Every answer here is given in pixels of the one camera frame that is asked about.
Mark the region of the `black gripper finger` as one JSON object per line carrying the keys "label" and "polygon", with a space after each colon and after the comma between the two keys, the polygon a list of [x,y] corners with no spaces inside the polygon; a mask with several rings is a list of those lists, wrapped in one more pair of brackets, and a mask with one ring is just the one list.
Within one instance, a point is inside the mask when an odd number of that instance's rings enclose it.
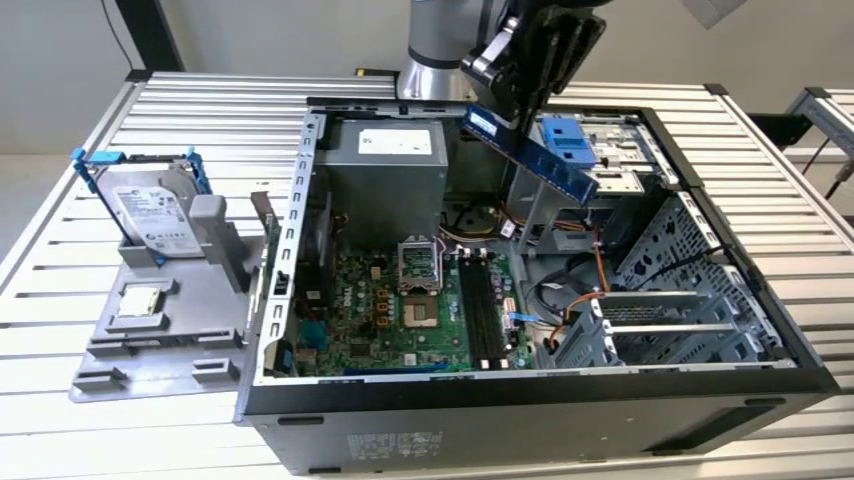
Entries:
{"label": "black gripper finger", "polygon": [[529,128],[553,94],[562,92],[606,30],[596,14],[542,14],[527,25],[518,50],[519,128]]}
{"label": "black gripper finger", "polygon": [[462,72],[474,90],[477,103],[499,116],[511,128],[519,126],[523,113],[518,60],[514,56],[519,24],[517,17],[507,17],[489,44],[473,49],[462,60]]}

